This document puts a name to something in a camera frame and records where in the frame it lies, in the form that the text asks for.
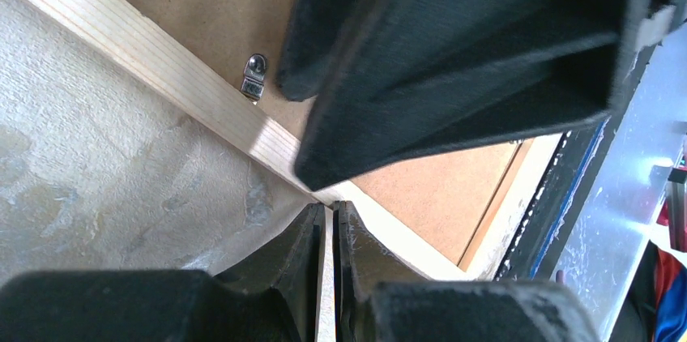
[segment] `gray surface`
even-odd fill
[[[607,340],[687,132],[687,26],[656,48],[557,269]]]
[[[0,284],[218,272],[310,201],[21,0],[0,0],[0,81]]]

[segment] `stained surface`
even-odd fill
[[[0,284],[222,271],[310,201],[21,0],[0,11]]]
[[[288,102],[274,85],[293,0],[127,0],[235,88],[252,53],[267,57],[258,106],[301,137],[312,100]],[[514,146],[425,157],[353,179],[404,224],[457,263]]]

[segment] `silver metal panel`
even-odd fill
[[[611,334],[680,154],[685,104],[687,27],[656,48],[558,260],[602,340]]]

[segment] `wooden strip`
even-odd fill
[[[250,158],[309,193],[291,170],[299,141],[126,0],[27,1]],[[427,277],[467,279],[351,182],[312,195],[327,205],[353,201],[370,232]]]
[[[545,135],[519,147],[460,259],[463,271],[493,278],[560,140],[560,134]]]

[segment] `brown fiberboard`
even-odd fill
[[[252,53],[279,60],[292,0],[127,0],[235,88]],[[296,137],[312,101],[287,102],[271,84],[258,102]],[[353,180],[457,263],[515,150],[504,144],[410,160]]]

